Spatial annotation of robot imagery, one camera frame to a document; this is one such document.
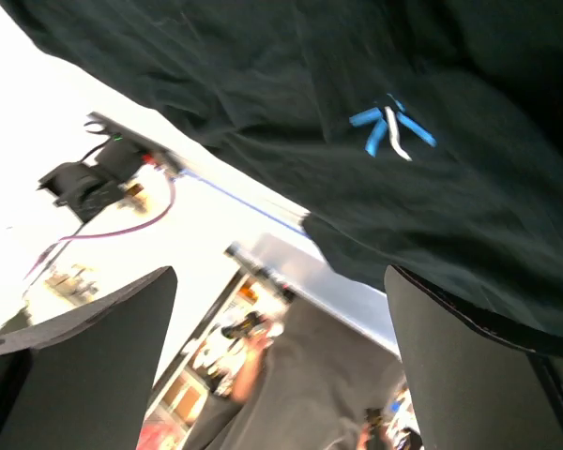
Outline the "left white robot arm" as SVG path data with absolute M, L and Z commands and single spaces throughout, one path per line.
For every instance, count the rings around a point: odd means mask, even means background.
M 177 176 L 184 166 L 164 146 L 151 141 L 97 112 L 85 124 L 89 134 L 105 141 L 81 159 L 65 162 L 38 180 L 38 187 L 50 192 L 57 207 L 66 206 L 86 224 L 106 207 L 124 200 L 124 185 L 145 165 Z

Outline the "black t shirt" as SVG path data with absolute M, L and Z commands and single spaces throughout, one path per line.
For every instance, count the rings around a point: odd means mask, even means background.
M 6 1 L 37 47 L 389 266 L 563 357 L 563 1 Z

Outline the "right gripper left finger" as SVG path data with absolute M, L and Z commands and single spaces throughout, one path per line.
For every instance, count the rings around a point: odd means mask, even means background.
M 0 449 L 135 448 L 176 289 L 165 266 L 1 335 Z

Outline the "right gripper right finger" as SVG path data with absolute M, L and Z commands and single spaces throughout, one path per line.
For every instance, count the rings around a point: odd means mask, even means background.
M 563 449 L 563 338 L 391 266 L 392 324 L 427 449 Z

